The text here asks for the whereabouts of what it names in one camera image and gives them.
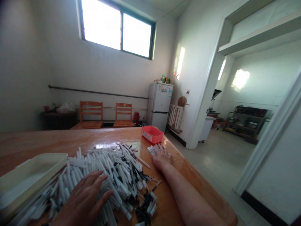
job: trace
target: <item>white refrigerator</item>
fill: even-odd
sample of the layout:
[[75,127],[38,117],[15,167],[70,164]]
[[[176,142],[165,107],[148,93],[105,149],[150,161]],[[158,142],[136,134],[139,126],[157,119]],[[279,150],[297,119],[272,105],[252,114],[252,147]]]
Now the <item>white refrigerator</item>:
[[154,83],[150,86],[146,122],[165,132],[173,85]]

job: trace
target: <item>pile of pens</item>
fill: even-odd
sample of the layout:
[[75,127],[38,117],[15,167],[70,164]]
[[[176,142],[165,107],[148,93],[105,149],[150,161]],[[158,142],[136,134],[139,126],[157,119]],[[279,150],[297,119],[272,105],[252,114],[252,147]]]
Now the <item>pile of pens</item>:
[[[142,162],[150,166],[136,155],[137,150],[126,144],[107,149],[94,148],[82,154],[81,148],[74,158],[68,157],[67,165],[61,173],[54,176],[24,207],[17,213],[9,225],[26,225],[31,220],[38,220],[45,211],[49,211],[48,222],[51,222],[66,203],[77,183],[87,174],[95,170],[104,170],[108,178],[103,182],[97,195],[99,200],[108,190],[113,195],[103,207],[94,225],[117,225],[113,210],[121,210],[128,220],[132,218],[134,204],[143,202],[136,208],[138,225],[150,224],[150,217],[156,211],[157,198],[153,191],[160,181],[146,175],[142,171]],[[157,185],[148,193],[146,181],[155,181]],[[140,190],[145,188],[144,196]]]

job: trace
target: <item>basket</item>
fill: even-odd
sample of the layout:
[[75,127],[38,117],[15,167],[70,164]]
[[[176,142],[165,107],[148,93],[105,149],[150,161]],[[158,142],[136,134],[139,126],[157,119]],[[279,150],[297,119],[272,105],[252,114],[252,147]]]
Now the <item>basket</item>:
[[161,130],[158,130],[153,126],[142,127],[141,134],[153,144],[161,142],[164,135]]

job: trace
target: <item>range hood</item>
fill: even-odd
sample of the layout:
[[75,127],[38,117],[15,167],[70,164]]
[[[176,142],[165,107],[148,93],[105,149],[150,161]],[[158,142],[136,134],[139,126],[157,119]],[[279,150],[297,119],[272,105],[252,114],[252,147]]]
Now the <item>range hood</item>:
[[211,100],[213,100],[218,94],[220,94],[222,91],[221,90],[218,90],[218,89],[215,89],[214,90],[214,93],[213,93],[213,97]]

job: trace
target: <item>radiator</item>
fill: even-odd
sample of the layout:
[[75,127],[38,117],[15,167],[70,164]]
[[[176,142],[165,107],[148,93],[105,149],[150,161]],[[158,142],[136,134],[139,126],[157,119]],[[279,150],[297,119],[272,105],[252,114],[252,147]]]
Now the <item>radiator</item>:
[[184,107],[175,105],[169,106],[168,125],[177,132],[181,132],[180,124],[182,120],[183,110]]

